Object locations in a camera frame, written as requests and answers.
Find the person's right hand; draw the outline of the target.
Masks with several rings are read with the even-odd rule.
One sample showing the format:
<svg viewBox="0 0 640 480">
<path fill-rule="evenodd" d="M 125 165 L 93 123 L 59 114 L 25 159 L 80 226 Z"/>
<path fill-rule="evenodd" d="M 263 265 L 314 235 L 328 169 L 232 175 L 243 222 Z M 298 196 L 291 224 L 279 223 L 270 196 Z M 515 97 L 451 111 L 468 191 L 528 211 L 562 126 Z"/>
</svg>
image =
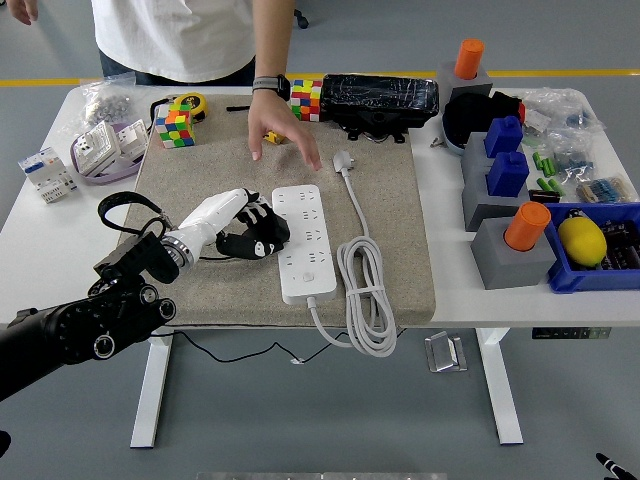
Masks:
<svg viewBox="0 0 640 480">
<path fill-rule="evenodd" d="M 38 20 L 37 0 L 7 0 L 6 5 L 9 13 L 24 25 L 30 26 Z"/>
</svg>

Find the person's left hand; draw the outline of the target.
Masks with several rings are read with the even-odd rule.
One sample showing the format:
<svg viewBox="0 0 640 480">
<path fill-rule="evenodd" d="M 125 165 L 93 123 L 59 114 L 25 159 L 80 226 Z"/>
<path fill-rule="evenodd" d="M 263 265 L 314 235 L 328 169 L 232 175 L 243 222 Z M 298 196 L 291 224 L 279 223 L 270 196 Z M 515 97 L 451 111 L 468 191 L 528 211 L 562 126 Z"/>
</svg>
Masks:
<svg viewBox="0 0 640 480">
<path fill-rule="evenodd" d="M 248 146 L 254 161 L 262 158 L 263 137 L 274 131 L 292 141 L 304 162 L 314 171 L 322 168 L 315 138 L 297 119 L 288 104 L 272 90 L 258 89 L 252 94 L 248 114 Z"/>
</svg>

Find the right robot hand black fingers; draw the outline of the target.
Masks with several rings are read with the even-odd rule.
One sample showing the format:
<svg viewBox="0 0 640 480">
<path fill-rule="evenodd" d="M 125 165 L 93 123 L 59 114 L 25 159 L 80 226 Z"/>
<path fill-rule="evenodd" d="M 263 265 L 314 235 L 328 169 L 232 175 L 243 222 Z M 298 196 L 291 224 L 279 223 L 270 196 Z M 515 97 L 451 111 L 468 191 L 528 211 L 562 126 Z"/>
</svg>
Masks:
<svg viewBox="0 0 640 480">
<path fill-rule="evenodd" d="M 614 479 L 626 479 L 628 477 L 628 472 L 608 456 L 597 452 L 595 457 L 613 475 Z"/>
</svg>

